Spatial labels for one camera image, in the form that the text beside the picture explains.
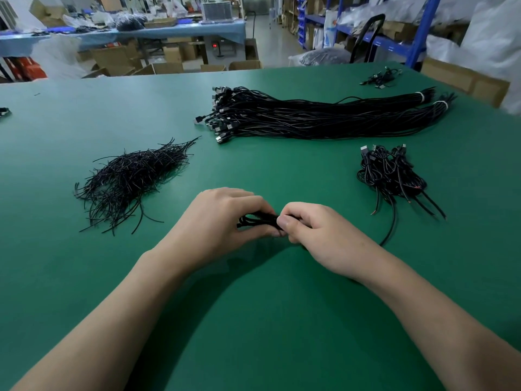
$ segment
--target green tabletop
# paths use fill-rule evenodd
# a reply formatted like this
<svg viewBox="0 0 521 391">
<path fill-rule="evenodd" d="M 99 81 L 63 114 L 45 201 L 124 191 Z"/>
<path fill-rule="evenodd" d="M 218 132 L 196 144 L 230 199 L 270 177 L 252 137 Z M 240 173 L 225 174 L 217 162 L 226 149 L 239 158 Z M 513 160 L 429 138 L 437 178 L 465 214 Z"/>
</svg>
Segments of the green tabletop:
<svg viewBox="0 0 521 391">
<path fill-rule="evenodd" d="M 362 145 L 407 144 L 448 220 L 398 201 L 387 249 L 479 321 L 521 347 L 519 119 L 461 95 L 438 124 L 406 138 L 342 141 L 244 137 L 218 145 L 193 124 L 212 86 L 335 102 L 437 85 L 406 70 L 384 90 L 358 83 L 383 64 L 40 81 L 0 85 L 0 389 L 9 388 L 82 320 L 204 189 L 237 187 L 279 211 L 290 201 L 329 205 L 379 241 L 391 221 L 356 179 Z M 74 184 L 92 161 L 156 148 L 190 149 L 183 173 L 118 227 L 88 225 Z M 130 389 L 441 389 L 392 312 L 364 287 L 323 269 L 302 248 L 263 240 L 194 274 L 169 303 Z"/>
</svg>

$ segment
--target person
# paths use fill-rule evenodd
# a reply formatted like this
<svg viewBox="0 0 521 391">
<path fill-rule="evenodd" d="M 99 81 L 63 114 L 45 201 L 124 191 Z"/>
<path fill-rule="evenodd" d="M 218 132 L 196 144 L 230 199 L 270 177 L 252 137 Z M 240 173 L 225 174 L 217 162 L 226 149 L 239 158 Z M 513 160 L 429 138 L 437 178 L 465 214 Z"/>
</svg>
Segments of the person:
<svg viewBox="0 0 521 391">
<path fill-rule="evenodd" d="M 201 192 L 116 289 L 13 390 L 123 389 L 161 309 L 189 274 L 248 241 L 285 235 L 332 272 L 379 296 L 447 389 L 521 388 L 517 350 L 334 210 L 288 203 L 277 218 L 283 232 L 269 225 L 238 230 L 237 220 L 256 211 L 276 214 L 252 192 Z"/>
</svg>

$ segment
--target blue tablecloth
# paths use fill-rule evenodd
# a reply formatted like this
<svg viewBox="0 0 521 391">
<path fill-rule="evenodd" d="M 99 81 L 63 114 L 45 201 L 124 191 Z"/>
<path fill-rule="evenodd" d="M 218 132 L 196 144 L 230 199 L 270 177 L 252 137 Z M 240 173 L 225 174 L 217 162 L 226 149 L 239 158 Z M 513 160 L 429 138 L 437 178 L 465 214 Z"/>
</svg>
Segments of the blue tablecloth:
<svg viewBox="0 0 521 391">
<path fill-rule="evenodd" d="M 219 35 L 230 41 L 244 44 L 246 39 L 246 26 L 244 20 L 236 20 L 232 23 L 218 24 L 178 24 L 173 27 L 161 27 L 159 29 L 142 29 L 136 31 L 119 32 L 116 29 L 106 32 L 94 32 L 85 34 L 67 34 L 81 38 L 80 50 L 97 48 L 119 39 L 144 38 L 166 39 L 169 37 L 195 37 L 203 35 Z M 48 35 L 32 37 L 31 34 L 10 34 L 0 36 L 0 57 L 30 56 L 33 45 L 49 38 Z"/>
</svg>

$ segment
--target floor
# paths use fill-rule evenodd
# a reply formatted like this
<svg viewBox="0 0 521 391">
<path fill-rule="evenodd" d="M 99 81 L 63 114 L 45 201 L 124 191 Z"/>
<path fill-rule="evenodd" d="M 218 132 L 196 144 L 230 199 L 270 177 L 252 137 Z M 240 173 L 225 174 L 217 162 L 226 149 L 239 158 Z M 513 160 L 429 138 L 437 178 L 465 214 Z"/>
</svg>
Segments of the floor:
<svg viewBox="0 0 521 391">
<path fill-rule="evenodd" d="M 257 50 L 259 60 L 264 68 L 287 67 L 289 65 L 288 57 L 299 55 L 304 52 L 288 29 L 282 28 L 269 19 L 268 15 L 260 15 L 255 19 L 248 16 L 246 21 L 246 38 L 255 38 L 257 40 Z M 162 57 L 151 58 L 152 62 L 163 62 Z M 185 71 L 199 70 L 202 59 L 185 61 L 183 67 Z"/>
</svg>

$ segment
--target workbench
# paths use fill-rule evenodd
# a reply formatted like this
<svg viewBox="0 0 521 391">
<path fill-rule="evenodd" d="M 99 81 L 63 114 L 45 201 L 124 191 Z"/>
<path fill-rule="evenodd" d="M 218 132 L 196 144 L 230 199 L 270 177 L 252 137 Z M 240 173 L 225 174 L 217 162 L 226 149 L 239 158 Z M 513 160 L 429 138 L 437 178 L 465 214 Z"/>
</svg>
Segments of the workbench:
<svg viewBox="0 0 521 391">
<path fill-rule="evenodd" d="M 387 63 L 391 68 L 398 64 Z M 0 389 L 93 310 L 202 190 L 238 187 L 280 211 L 290 201 L 331 206 L 376 241 L 391 209 L 356 178 L 362 145 L 407 144 L 407 157 L 448 219 L 398 199 L 386 248 L 485 326 L 521 348 L 519 118 L 460 95 L 411 137 L 304 141 L 239 137 L 218 145 L 193 119 L 212 86 L 246 86 L 281 99 L 449 90 L 405 69 L 384 90 L 358 83 L 384 64 L 36 81 L 0 85 L 2 248 Z M 150 195 L 147 214 L 115 237 L 89 229 L 74 185 L 94 159 L 157 148 L 171 137 L 190 164 Z M 392 312 L 287 239 L 253 242 L 194 274 L 168 304 L 131 376 L 147 390 L 434 390 L 433 371 Z"/>
<path fill-rule="evenodd" d="M 159 29 L 141 29 L 136 31 L 120 32 L 111 29 L 104 32 L 92 32 L 84 34 L 66 34 L 81 39 L 80 50 L 100 47 L 101 45 L 124 39 L 166 39 L 169 37 L 199 37 L 218 36 L 237 44 L 244 44 L 246 39 L 246 24 L 239 19 L 232 23 L 178 24 L 172 27 Z M 32 36 L 31 34 L 9 34 L 0 36 L 0 57 L 30 56 L 32 47 L 42 39 L 48 39 L 49 35 Z"/>
</svg>

